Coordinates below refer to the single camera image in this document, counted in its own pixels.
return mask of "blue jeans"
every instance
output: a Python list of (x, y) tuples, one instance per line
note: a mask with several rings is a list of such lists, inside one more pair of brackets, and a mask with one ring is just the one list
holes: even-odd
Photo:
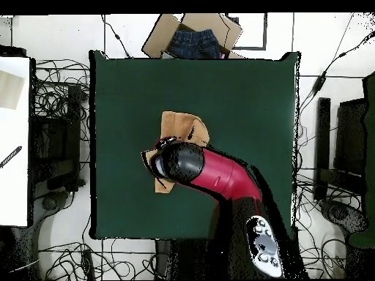
[(177, 30), (168, 49), (179, 59), (219, 59), (219, 42), (211, 29)]

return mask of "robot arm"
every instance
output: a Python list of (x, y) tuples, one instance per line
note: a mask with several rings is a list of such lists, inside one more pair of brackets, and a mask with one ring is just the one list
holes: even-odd
[(255, 178), (233, 157), (174, 137), (155, 146), (157, 153), (145, 163), (155, 177), (200, 190), (219, 202), (213, 260), (223, 262), (227, 279), (308, 278), (299, 249), (269, 199), (269, 188), (259, 185), (265, 183), (261, 175)]

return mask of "brown cloth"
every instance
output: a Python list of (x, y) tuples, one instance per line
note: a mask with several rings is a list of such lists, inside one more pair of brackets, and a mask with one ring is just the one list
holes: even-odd
[[(192, 114), (177, 113), (172, 111), (164, 111), (161, 116), (161, 135), (160, 138), (177, 137), (177, 140), (195, 143), (199, 146), (206, 146), (209, 142), (209, 135), (203, 121)], [(149, 163), (151, 157), (156, 154), (157, 150), (146, 152), (146, 160)], [(155, 179), (156, 193), (169, 193), (174, 183), (161, 179), (158, 182)]]

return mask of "white control panel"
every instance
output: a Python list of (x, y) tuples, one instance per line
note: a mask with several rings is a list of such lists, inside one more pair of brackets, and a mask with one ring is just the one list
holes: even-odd
[(254, 233), (248, 232), (247, 234), (254, 265), (271, 277), (281, 277), (283, 269), (278, 254), (278, 244), (273, 236), (270, 224), (263, 217), (257, 215), (251, 217), (247, 224), (250, 222), (256, 223), (252, 228)]

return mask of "green mat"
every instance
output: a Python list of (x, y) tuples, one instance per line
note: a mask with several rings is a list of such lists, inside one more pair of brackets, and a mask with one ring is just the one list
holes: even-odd
[(159, 138), (165, 110), (199, 116), (216, 149), (255, 165), (290, 231), (297, 53), (281, 61), (90, 55), (96, 126), (91, 236), (209, 236), (213, 199), (181, 186), (155, 193), (142, 163), (141, 152)]

